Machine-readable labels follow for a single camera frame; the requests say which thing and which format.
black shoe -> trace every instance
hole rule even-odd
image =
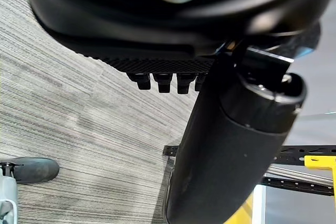
[[[59,172],[56,161],[42,157],[18,157],[2,162],[15,164],[14,178],[18,184],[34,184],[54,179]]]

floor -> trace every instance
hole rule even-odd
[[[0,158],[55,159],[58,177],[19,186],[20,224],[164,223],[169,167],[197,97],[139,91],[36,23],[26,0],[0,0]]]

gray object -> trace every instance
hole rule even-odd
[[[285,168],[281,168],[281,167],[277,167],[273,165],[269,166],[267,173],[285,177],[285,178],[291,178],[291,179],[297,179],[297,180],[301,180],[301,181],[305,181],[309,183],[315,183],[315,184],[319,184],[322,186],[333,187],[333,180],[331,178],[326,178],[326,177],[317,176],[317,175],[308,174],[308,173],[302,173],[302,172],[298,172],[295,170],[289,170],[289,169],[285,169]]]
[[[41,157],[19,157],[0,161],[0,224],[17,224],[17,184],[34,184],[54,179],[56,161]]]

yellow object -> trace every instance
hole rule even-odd
[[[253,193],[224,224],[252,224]]]
[[[336,196],[336,156],[305,156],[304,165],[308,168],[331,170],[334,184],[334,195]]]

